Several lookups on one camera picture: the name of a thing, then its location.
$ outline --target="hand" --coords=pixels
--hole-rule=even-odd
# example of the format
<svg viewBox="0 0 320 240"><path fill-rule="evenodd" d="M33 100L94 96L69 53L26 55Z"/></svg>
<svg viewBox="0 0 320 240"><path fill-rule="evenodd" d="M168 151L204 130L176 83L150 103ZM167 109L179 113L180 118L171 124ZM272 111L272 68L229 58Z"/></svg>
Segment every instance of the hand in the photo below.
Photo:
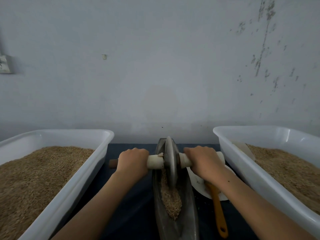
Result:
<svg viewBox="0 0 320 240"><path fill-rule="evenodd" d="M149 152L146 149L128 149L119 155L116 173L121 174L133 184L148 173L147 160Z"/></svg>
<svg viewBox="0 0 320 240"><path fill-rule="evenodd" d="M191 170L205 181L215 184L218 175L225 169L217 152L199 145L195 148L185 147L183 151L192 162Z"/></svg>

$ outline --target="person's left arm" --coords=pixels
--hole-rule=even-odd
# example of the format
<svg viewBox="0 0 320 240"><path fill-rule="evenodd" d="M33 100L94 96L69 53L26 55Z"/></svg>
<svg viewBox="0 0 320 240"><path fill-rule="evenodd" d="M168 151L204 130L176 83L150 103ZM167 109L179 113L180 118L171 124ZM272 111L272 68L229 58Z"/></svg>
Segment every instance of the person's left arm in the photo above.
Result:
<svg viewBox="0 0 320 240"><path fill-rule="evenodd" d="M148 173L148 156L145 149L122 152L116 172L52 240L99 239L123 197Z"/></svg>

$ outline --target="crushed grain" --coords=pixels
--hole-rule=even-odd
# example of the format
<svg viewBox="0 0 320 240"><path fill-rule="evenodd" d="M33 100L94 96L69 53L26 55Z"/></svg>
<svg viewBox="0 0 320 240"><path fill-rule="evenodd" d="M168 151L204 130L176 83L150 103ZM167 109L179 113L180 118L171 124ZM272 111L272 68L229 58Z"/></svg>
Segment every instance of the crushed grain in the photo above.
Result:
<svg viewBox="0 0 320 240"><path fill-rule="evenodd" d="M171 218L176 220L180 214L182 202L178 190L176 188L169 188L165 169L162 169L161 196L167 213Z"/></svg>
<svg viewBox="0 0 320 240"><path fill-rule="evenodd" d="M320 215L320 169L280 149L247 145L256 163L309 209Z"/></svg>
<svg viewBox="0 0 320 240"><path fill-rule="evenodd" d="M50 146L0 166L0 239L18 239L94 152Z"/></svg>

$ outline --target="metal disc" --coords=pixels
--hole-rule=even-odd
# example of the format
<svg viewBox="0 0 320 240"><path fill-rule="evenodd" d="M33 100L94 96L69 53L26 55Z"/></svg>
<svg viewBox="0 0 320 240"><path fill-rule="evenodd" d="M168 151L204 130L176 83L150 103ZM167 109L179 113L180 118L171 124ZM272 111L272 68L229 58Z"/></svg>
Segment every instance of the metal disc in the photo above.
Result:
<svg viewBox="0 0 320 240"><path fill-rule="evenodd" d="M167 137L164 147L164 168L166 169L169 188L174 188L177 183L177 158L170 136Z"/></svg>

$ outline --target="white plastic bin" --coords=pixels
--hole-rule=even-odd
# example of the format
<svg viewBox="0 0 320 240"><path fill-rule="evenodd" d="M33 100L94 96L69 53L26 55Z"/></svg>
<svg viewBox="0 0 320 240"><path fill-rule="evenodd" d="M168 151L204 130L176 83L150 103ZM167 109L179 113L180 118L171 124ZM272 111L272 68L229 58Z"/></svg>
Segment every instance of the white plastic bin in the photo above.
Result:
<svg viewBox="0 0 320 240"><path fill-rule="evenodd" d="M102 129L44 129L23 133L0 142L0 165L43 147L76 146L95 150L19 240L50 238L97 163L106 155L108 144L113 137L112 131Z"/></svg>
<svg viewBox="0 0 320 240"><path fill-rule="evenodd" d="M219 137L221 151L226 161L242 179L267 201L320 239L320 215L301 203L232 144L232 141L237 141L258 147L282 149L319 168L320 138L278 126L220 126L215 127L213 132Z"/></svg>

